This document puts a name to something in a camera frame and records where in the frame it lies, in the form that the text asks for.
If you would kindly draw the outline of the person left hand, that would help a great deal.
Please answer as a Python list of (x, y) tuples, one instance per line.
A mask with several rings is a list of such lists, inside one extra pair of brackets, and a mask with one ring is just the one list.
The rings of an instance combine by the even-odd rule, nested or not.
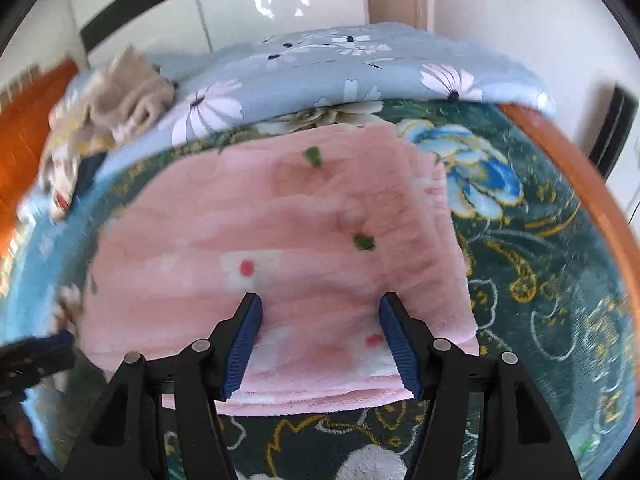
[(27, 455), (37, 456), (40, 453), (40, 445), (32, 430), (32, 422), (24, 412), (22, 404), (12, 401), (4, 409), (3, 417), (10, 436), (22, 450)]

